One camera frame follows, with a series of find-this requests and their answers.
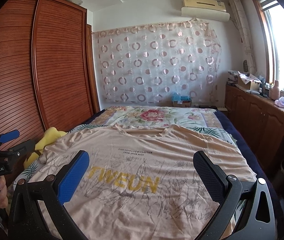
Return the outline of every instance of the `curtain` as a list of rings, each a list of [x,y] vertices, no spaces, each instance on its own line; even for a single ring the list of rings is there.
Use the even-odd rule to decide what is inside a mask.
[[[132,26],[96,32],[93,39],[107,102],[168,105],[177,92],[216,103],[221,46],[208,23]]]
[[[255,74],[256,68],[255,68],[255,62],[254,62],[253,54],[252,54],[252,39],[251,39],[251,33],[250,33],[247,16],[244,12],[244,9],[243,9],[243,6],[240,0],[229,0],[229,2],[230,2],[234,17],[236,19],[238,29],[240,31],[242,42],[244,44],[246,60],[248,63],[248,71],[251,74]]]

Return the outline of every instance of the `white wall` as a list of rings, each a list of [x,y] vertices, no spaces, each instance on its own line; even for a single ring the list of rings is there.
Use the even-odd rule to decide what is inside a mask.
[[[152,24],[160,22],[176,22],[190,20],[181,16],[182,0],[129,0],[93,13],[94,32],[127,27],[132,25]],[[225,82],[227,71],[242,70],[243,46],[239,31],[231,21],[226,23],[209,20],[221,44],[221,64],[218,70],[218,100],[219,106],[224,104]],[[99,66],[96,66],[96,80],[101,109],[108,107],[104,101],[104,91]]]
[[[253,51],[257,73],[266,77],[267,64],[266,64],[265,46],[264,46],[263,33],[258,13],[255,9],[255,5],[252,0],[241,0],[241,3],[249,22],[249,28],[252,36],[251,49]]]
[[[88,10],[88,20],[87,24],[90,24],[91,26],[93,25],[93,12]]]

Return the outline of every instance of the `t-shirt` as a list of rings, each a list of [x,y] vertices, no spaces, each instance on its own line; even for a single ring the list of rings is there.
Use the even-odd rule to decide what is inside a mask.
[[[227,175],[256,180],[239,149],[215,137],[177,125],[115,125],[84,129],[47,146],[40,158],[46,165],[31,181],[56,174],[79,150],[89,153],[90,166],[64,206],[90,240],[196,238],[219,206],[194,169],[196,151],[204,151]],[[58,236],[43,204],[41,209]],[[224,236],[234,225],[231,220]]]

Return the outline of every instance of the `circle pattern curtain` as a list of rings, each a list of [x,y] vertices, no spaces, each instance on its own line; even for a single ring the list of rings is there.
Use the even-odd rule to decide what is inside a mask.
[[[205,22],[161,23],[94,33],[108,102],[163,105],[177,92],[216,102],[221,46]]]

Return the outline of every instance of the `wardrobe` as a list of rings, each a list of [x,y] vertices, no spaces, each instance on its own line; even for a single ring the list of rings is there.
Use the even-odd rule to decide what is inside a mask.
[[[99,111],[87,10],[66,0],[8,0],[0,10],[0,134],[38,140]]]

